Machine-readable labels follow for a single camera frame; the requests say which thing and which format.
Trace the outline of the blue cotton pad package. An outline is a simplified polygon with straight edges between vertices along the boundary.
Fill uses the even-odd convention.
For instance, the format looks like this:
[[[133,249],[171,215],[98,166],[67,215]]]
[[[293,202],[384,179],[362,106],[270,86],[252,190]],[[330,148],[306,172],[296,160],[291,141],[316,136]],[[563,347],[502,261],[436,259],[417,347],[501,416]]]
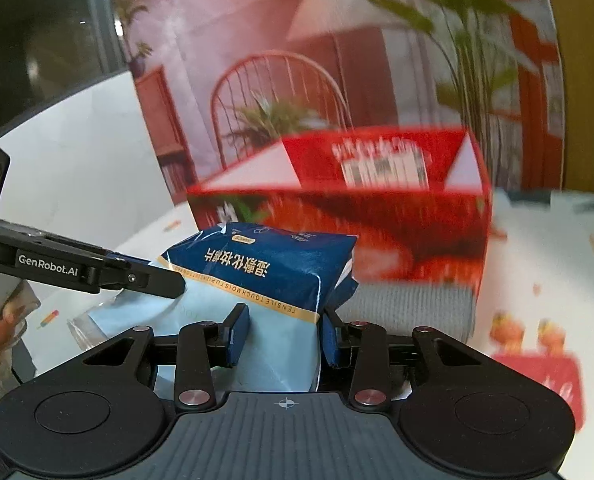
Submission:
[[[249,331],[237,365],[213,367],[219,391],[307,392],[317,382],[318,320],[355,292],[352,235],[289,232],[223,223],[168,248],[155,266],[180,273],[177,299],[124,290],[69,321],[88,350],[137,325],[175,335],[187,324],[220,323],[242,302]]]

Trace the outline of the living room backdrop poster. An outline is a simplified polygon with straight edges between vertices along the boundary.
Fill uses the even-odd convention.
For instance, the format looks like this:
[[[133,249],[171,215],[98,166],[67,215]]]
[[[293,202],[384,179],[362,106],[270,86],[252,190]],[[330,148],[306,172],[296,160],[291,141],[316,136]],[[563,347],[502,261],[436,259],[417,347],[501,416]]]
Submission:
[[[318,128],[461,125],[498,188],[562,183],[549,0],[114,0],[114,13],[176,202]]]

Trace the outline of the grey mesh cloth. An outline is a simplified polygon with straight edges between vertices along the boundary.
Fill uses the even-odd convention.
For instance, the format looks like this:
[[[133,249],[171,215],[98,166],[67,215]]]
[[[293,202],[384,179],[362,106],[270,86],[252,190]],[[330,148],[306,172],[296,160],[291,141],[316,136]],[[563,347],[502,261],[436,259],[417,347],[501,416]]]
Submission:
[[[410,336],[417,326],[429,326],[462,342],[475,325],[472,289],[454,284],[361,284],[337,310],[346,323],[365,321],[387,333]]]

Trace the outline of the red strawberry cardboard box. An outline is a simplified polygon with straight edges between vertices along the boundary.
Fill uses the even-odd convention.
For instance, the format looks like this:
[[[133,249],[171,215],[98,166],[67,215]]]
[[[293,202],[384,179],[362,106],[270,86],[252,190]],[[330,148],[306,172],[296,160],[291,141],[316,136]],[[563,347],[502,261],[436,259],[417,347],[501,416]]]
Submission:
[[[354,188],[348,159],[416,152],[426,188]],[[198,228],[242,221],[293,232],[353,235],[363,283],[425,282],[480,289],[491,185],[462,127],[361,127],[284,136],[186,191]]]

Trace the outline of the white barcode label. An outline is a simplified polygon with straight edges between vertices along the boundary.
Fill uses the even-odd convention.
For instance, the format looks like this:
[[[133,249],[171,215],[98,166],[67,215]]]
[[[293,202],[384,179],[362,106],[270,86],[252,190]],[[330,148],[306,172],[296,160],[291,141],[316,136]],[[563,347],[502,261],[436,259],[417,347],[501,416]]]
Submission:
[[[346,184],[354,188],[426,188],[428,185],[423,156],[416,152],[348,159],[340,167]]]

